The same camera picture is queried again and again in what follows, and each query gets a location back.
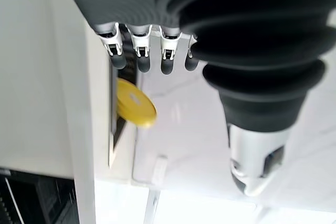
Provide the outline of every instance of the black rubber cap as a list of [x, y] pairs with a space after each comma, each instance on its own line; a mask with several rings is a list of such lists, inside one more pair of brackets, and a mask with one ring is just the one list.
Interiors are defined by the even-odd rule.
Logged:
[[112, 56], [111, 61], [113, 66], [117, 69], [123, 69], [127, 64], [126, 57], [123, 54]]
[[174, 60], [161, 60], [161, 71], [163, 74], [170, 74], [173, 71]]
[[198, 59], [190, 58], [188, 55], [185, 58], [184, 66], [185, 69], [188, 71], [194, 71], [197, 68], [198, 65]]
[[143, 72], [146, 73], [149, 71], [149, 69], [151, 68], [151, 60], [148, 57], [136, 57], [137, 59], [137, 63], [138, 63], [138, 69]]

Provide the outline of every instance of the white wall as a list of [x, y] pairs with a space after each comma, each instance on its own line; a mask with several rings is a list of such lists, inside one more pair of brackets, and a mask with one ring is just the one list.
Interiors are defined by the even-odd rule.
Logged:
[[72, 177], [50, 0], [0, 3], [0, 167]]

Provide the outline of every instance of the white plastic part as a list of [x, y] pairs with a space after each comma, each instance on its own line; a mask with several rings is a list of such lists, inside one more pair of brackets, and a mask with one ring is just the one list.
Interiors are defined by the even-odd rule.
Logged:
[[155, 161], [152, 184], [156, 186], [161, 186], [164, 181], [168, 165], [168, 158], [166, 156], [158, 156]]
[[266, 157], [284, 147], [290, 130], [278, 132], [254, 132], [230, 126], [231, 172], [245, 184], [244, 194], [259, 195], [274, 178], [281, 166], [282, 158], [272, 163], [267, 175], [264, 174]]
[[181, 37], [181, 32], [177, 35], [176, 39], [166, 38], [162, 28], [160, 27], [160, 35], [161, 35], [161, 55], [162, 59], [167, 59], [167, 51], [170, 50], [172, 53], [169, 57], [170, 60], [174, 60], [177, 44], [179, 43], [179, 39]]
[[115, 35], [111, 38], [105, 38], [99, 35], [101, 42], [104, 44], [110, 56], [113, 56], [113, 52], [111, 51], [111, 48], [109, 45], [115, 45], [117, 54], [118, 55], [122, 54], [122, 39], [121, 39], [118, 22], [114, 23], [114, 30], [115, 30]]
[[133, 29], [131, 27], [127, 27], [129, 33], [131, 34], [133, 48], [138, 57], [141, 57], [140, 49], [143, 48], [145, 51], [145, 57], [149, 56], [150, 51], [150, 34], [152, 30], [152, 25], [148, 25], [148, 32], [145, 36], [137, 36], [134, 34]]
[[192, 46], [193, 44], [195, 44], [196, 42], [197, 42], [197, 39], [195, 38], [195, 36], [194, 36], [194, 35], [191, 35], [191, 36], [190, 36], [190, 40], [189, 40], [189, 45], [188, 45], [188, 57], [189, 57], [189, 58], [193, 58], [193, 55], [192, 55], [192, 53], [191, 53], [190, 48], [191, 48], [191, 46]]

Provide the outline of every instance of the white plastic clip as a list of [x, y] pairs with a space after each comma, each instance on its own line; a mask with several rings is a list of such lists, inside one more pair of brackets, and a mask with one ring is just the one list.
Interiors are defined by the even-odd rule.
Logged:
[[177, 36], [166, 36], [160, 27], [162, 59], [174, 60], [177, 44], [179, 43], [181, 34], [182, 33], [178, 34]]
[[122, 39], [119, 31], [119, 23], [114, 23], [115, 35], [99, 34], [101, 42], [104, 44], [110, 56], [122, 54]]
[[190, 35], [190, 40], [189, 40], [189, 45], [188, 45], [188, 57], [193, 58], [193, 55], [191, 53], [191, 46], [197, 42], [197, 39], [195, 38], [194, 35]]
[[149, 56], [150, 50], [150, 34], [152, 30], [152, 25], [149, 26], [149, 31], [145, 35], [136, 35], [132, 32], [132, 30], [128, 27], [128, 31], [131, 34], [133, 48], [138, 57]]

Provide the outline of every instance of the yellow coin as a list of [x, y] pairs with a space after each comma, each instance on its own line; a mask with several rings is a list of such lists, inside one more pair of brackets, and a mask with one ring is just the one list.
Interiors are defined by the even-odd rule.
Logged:
[[132, 83], [118, 79], [118, 114], [137, 126], [149, 127], [156, 119], [151, 100]]

